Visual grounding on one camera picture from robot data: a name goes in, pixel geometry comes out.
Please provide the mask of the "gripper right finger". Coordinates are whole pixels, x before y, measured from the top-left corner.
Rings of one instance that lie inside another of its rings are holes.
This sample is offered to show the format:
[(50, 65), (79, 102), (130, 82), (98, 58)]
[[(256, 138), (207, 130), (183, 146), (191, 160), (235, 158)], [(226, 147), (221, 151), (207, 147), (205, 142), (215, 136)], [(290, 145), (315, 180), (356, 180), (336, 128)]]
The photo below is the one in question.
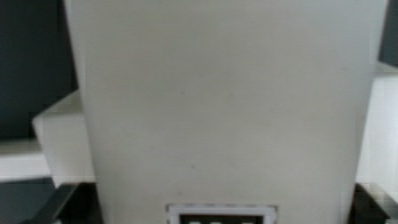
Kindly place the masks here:
[(398, 202), (375, 183), (358, 183), (349, 224), (398, 224)]

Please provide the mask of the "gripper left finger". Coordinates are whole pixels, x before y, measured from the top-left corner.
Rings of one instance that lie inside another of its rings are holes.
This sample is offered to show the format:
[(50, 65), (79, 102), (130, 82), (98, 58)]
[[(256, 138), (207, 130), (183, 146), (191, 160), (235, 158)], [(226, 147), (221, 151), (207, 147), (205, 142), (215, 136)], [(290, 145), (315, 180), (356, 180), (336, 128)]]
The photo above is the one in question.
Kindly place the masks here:
[(40, 212), (20, 224), (98, 224), (96, 184), (63, 184)]

